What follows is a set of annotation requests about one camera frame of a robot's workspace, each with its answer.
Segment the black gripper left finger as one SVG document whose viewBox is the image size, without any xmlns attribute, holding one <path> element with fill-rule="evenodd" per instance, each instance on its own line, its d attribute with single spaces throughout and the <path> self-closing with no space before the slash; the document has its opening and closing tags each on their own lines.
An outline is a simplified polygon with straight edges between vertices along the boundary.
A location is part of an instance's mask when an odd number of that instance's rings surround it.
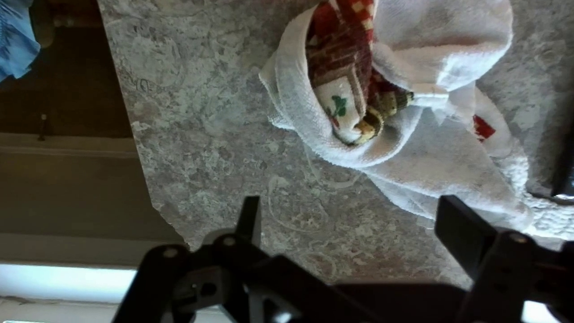
<svg viewBox="0 0 574 323">
<path fill-rule="evenodd" d="M 146 251 L 112 323 L 193 323 L 207 307 L 233 323 L 380 323 L 286 256 L 261 251 L 258 204 L 247 195 L 236 226 L 197 251 L 181 244 Z"/>
</svg>

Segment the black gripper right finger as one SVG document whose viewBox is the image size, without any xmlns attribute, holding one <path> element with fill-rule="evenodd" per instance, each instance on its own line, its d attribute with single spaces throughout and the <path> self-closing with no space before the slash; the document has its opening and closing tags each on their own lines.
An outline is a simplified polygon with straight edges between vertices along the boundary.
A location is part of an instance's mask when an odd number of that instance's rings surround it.
<svg viewBox="0 0 574 323">
<path fill-rule="evenodd" d="M 441 195 L 433 233 L 473 280 L 455 323 L 520 323 L 525 301 L 574 323 L 574 244 L 557 251 L 530 235 L 494 228 L 455 195 Z"/>
</svg>

